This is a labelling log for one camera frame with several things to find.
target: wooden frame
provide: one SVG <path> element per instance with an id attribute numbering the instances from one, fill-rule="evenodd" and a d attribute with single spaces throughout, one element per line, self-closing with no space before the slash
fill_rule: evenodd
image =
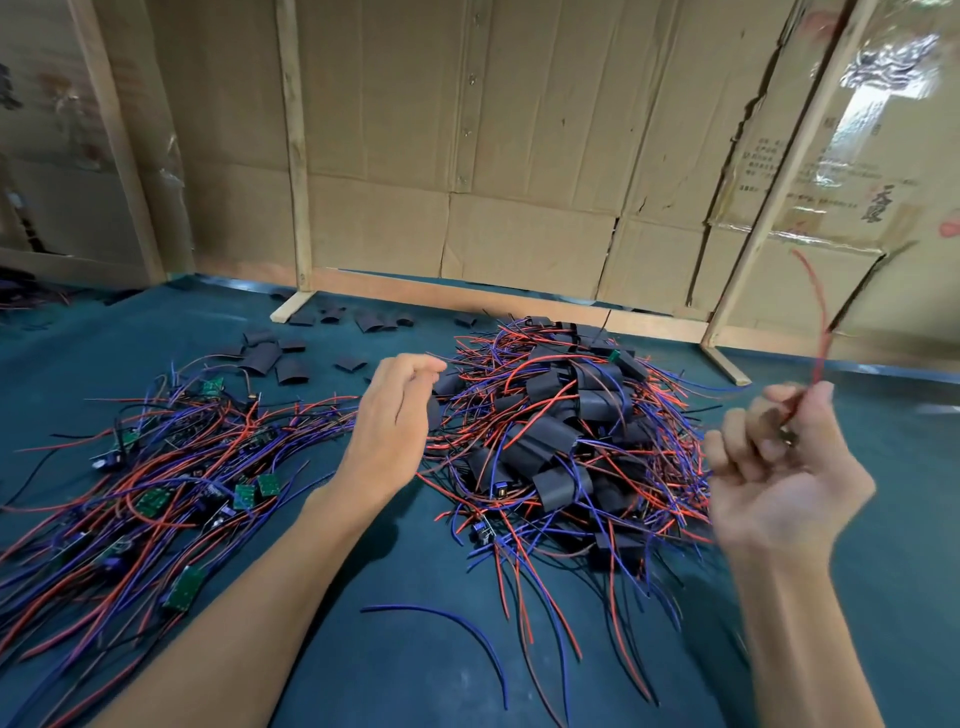
<path id="1" fill-rule="evenodd" d="M 136 158 L 133 156 L 130 136 L 127 133 L 127 126 L 120 109 L 120 98 L 117 96 L 117 88 L 113 80 L 113 69 L 110 67 L 100 23 L 93 8 L 93 0 L 67 0 L 67 5 L 73 17 L 74 32 L 84 53 L 86 69 L 90 75 L 93 92 L 100 107 L 104 130 L 107 132 L 107 139 L 113 154 L 113 163 L 116 165 L 124 197 L 127 200 L 127 208 L 130 210 L 146 281 L 150 285 L 163 283 L 167 280 L 167 277 L 160 260 L 159 250 L 156 247 L 154 223 L 150 217 L 147 197 L 143 191 L 143 183 L 140 180 Z M 113 268 L 119 270 L 132 268 L 132 266 L 114 265 Z M 127 282 L 124 287 L 132 286 L 132 282 Z"/>
<path id="2" fill-rule="evenodd" d="M 290 162 L 290 192 L 294 215 L 294 260 L 297 293 L 270 314 L 270 320 L 285 324 L 313 295 L 313 242 L 310 238 L 310 187 L 307 170 L 306 132 L 303 122 L 303 86 L 300 80 L 300 31 L 297 0 L 276 0 L 276 40 L 283 73 L 283 108 L 287 121 L 287 157 Z"/>
<path id="3" fill-rule="evenodd" d="M 294 271 L 271 263 L 247 263 L 207 256 L 197 259 L 198 272 L 210 276 L 243 280 L 262 280 L 277 285 L 290 285 Z M 519 296 L 509 293 L 465 288 L 443 283 L 425 283 L 352 273 L 334 268 L 314 268 L 314 290 L 343 296 L 377 299 L 407 305 L 445 308 L 451 311 L 473 311 L 499 317 L 547 316 L 554 321 L 603 326 L 611 333 L 645 336 L 652 339 L 696 344 L 704 338 L 708 325 L 693 319 L 678 319 L 636 313 L 603 306 L 580 305 L 563 301 Z M 768 352 L 788 356 L 813 357 L 819 345 L 817 336 L 798 336 L 757 328 L 728 326 L 720 332 L 716 346 L 750 352 Z M 928 369 L 940 372 L 960 372 L 960 360 L 931 359 L 903 352 L 894 352 L 876 344 L 850 337 L 838 337 L 831 359 L 857 361 L 863 364 Z"/>
<path id="4" fill-rule="evenodd" d="M 737 385 L 750 384 L 750 378 L 737 368 L 722 352 L 717 350 L 721 343 L 721 333 L 733 311 L 733 307 L 740 299 L 747 284 L 750 272 L 759 258 L 760 250 L 773 229 L 783 202 L 786 200 L 790 185 L 797 177 L 800 166 L 804 163 L 806 153 L 813 142 L 813 137 L 820 129 L 824 115 L 827 113 L 833 93 L 840 85 L 840 79 L 846 72 L 853 59 L 853 54 L 859 47 L 860 39 L 867 30 L 867 24 L 876 10 L 878 0 L 856 0 L 846 27 L 833 45 L 833 50 L 826 59 L 823 73 L 814 82 L 807 99 L 804 111 L 801 113 L 793 136 L 787 142 L 786 153 L 780 169 L 774 177 L 770 191 L 767 193 L 760 212 L 754 221 L 747 242 L 744 244 L 740 258 L 736 262 L 727 287 L 724 288 L 720 303 L 713 311 L 709 326 L 700 342 L 700 348 L 715 363 L 724 374 Z"/>

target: hand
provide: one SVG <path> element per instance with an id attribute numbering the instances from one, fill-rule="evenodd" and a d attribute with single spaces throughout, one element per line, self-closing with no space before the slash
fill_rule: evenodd
<path id="1" fill-rule="evenodd" d="M 759 550 L 825 566 L 837 536 L 874 494 L 874 480 L 847 449 L 832 396 L 826 381 L 806 391 L 776 384 L 707 433 L 710 517 L 728 558 Z M 797 443 L 788 447 L 780 426 L 794 407 L 788 427 Z"/>
<path id="2" fill-rule="evenodd" d="M 417 472 L 426 445 L 426 403 L 446 363 L 402 353 L 380 362 L 360 400 L 335 480 L 386 503 Z"/>

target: wire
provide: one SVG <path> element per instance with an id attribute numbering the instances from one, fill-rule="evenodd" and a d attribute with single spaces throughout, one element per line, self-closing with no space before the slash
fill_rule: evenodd
<path id="1" fill-rule="evenodd" d="M 503 709 L 509 710 L 509 700 L 507 695 L 507 675 L 503 671 L 503 666 L 500 664 L 499 658 L 496 656 L 496 650 L 493 649 L 493 645 L 490 644 L 490 640 L 484 635 L 479 627 L 468 622 L 463 617 L 458 617 L 457 615 L 450 614 L 445 612 L 442 609 L 434 609 L 432 607 L 421 607 L 416 604 L 374 604 L 369 607 L 363 607 L 360 612 L 361 614 L 366 614 L 368 612 L 391 612 L 396 610 L 409 610 L 414 612 L 426 612 L 431 615 L 438 615 L 439 617 L 446 617 L 451 621 L 455 621 L 461 627 L 464 627 L 473 635 L 476 640 L 483 645 L 484 649 L 487 650 L 487 654 L 490 655 L 490 659 L 493 661 L 493 666 L 496 668 L 496 674 L 500 678 L 500 686 L 503 689 Z"/>

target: wrist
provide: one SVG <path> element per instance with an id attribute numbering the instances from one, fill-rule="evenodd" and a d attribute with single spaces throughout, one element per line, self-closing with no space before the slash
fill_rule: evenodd
<path id="1" fill-rule="evenodd" d="M 342 522 L 357 522 L 366 528 L 377 514 L 390 502 L 390 497 L 381 493 L 369 482 L 339 473 L 324 486 L 311 493 L 300 510 L 300 521 L 313 521 L 324 513 L 333 515 Z"/>
<path id="2" fill-rule="evenodd" d="M 736 581 L 745 578 L 829 581 L 829 556 L 825 549 L 776 548 L 752 544 L 722 546 Z"/>

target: tangled wires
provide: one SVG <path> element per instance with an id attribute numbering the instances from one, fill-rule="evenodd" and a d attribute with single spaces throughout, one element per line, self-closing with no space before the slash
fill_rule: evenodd
<path id="1" fill-rule="evenodd" d="M 113 427 L 43 448 L 110 443 L 93 460 L 96 482 L 82 496 L 5 507 L 46 517 L 0 554 L 0 664 L 72 645 L 7 725 L 51 693 L 56 703 L 41 725 L 83 720 L 181 621 L 237 549 L 279 508 L 333 475 L 295 487 L 306 463 L 285 480 L 276 470 L 351 430 L 356 398 L 271 409 L 258 396 L 226 392 L 215 376 L 224 369 L 236 367 L 171 372 L 144 399 L 121 400 Z M 98 671 L 118 661 L 126 664 L 102 684 Z"/>
<path id="2" fill-rule="evenodd" d="M 458 337 L 459 355 L 435 387 L 443 403 L 420 478 L 454 504 L 453 538 L 474 541 L 469 569 L 493 559 L 500 600 L 513 576 L 520 641 L 535 686 L 550 705 L 527 654 L 533 633 L 522 582 L 539 593 L 558 643 L 566 690 L 564 637 L 582 657 L 563 610 L 535 560 L 574 560 L 608 576 L 607 608 L 623 664 L 640 693 L 656 693 L 627 648 L 615 576 L 653 595 L 680 628 L 679 607 L 649 568 L 658 545 L 708 543 L 708 489 L 700 442 L 684 414 L 688 383 L 641 362 L 601 328 L 514 320 L 496 333 Z"/>

